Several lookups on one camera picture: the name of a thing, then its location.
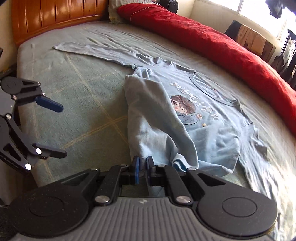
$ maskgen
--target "t-shirt sleeve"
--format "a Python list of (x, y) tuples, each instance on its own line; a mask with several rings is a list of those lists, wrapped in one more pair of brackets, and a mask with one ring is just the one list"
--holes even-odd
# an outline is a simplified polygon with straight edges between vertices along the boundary
[(99, 46), (96, 44), (82, 44), (66, 42), (53, 46), (54, 49), (93, 56), (106, 61), (114, 62), (122, 66), (135, 69), (136, 67), (153, 66), (163, 62), (161, 58), (152, 58), (140, 53), (134, 53), (128, 50)]

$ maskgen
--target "light blue t-shirt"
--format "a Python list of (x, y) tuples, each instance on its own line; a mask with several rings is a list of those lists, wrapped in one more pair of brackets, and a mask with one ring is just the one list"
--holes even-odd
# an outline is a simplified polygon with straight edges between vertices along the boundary
[(220, 177), (232, 173), (238, 160), (244, 169), (268, 164), (267, 149), (239, 101), (219, 93), (207, 76), (121, 49), (79, 43), (54, 48), (134, 69), (125, 81), (131, 157), (144, 163), (152, 156), (155, 164), (180, 171), (196, 167)]

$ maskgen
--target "black bag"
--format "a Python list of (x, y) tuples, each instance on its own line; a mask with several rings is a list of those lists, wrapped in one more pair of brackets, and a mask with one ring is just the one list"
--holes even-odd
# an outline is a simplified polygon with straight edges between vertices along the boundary
[(5, 2), (6, 0), (0, 0), (0, 6)]
[(160, 0), (159, 4), (173, 13), (178, 11), (178, 2), (176, 0)]

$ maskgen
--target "metal screw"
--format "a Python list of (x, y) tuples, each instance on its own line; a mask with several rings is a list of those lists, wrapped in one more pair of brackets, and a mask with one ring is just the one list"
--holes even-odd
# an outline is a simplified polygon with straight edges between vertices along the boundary
[(110, 201), (110, 198), (105, 195), (96, 196), (94, 199), (98, 203), (107, 203)]
[(181, 204), (186, 204), (186, 203), (191, 202), (191, 198), (187, 197), (187, 196), (178, 196), (176, 198), (176, 201)]
[(25, 164), (25, 168), (30, 171), (32, 169), (31, 165), (29, 163), (26, 163)]
[(41, 151), (39, 148), (36, 148), (36, 152), (37, 152), (37, 154), (39, 154), (39, 155), (42, 154), (42, 151)]

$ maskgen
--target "bed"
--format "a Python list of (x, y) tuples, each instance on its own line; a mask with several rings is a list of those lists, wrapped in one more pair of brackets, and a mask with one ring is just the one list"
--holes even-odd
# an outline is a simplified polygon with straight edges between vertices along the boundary
[[(296, 139), (275, 111), (247, 85), (209, 60), (137, 27), (111, 25), (106, 0), (13, 0), (12, 23), (18, 48), (18, 77), (39, 81), (51, 99), (64, 105), (54, 113), (35, 103), (19, 108), (22, 131), (39, 143), (66, 149), (65, 159), (40, 160), (32, 173), (38, 186), (91, 167), (108, 170), (131, 161), (127, 139), (125, 75), (133, 71), (90, 56), (52, 49), (62, 42), (115, 47), (159, 56), (207, 75), (244, 112), (268, 146), (268, 161), (278, 175), (281, 228), (277, 240), (296, 234)], [(240, 165), (224, 177), (248, 187)]]

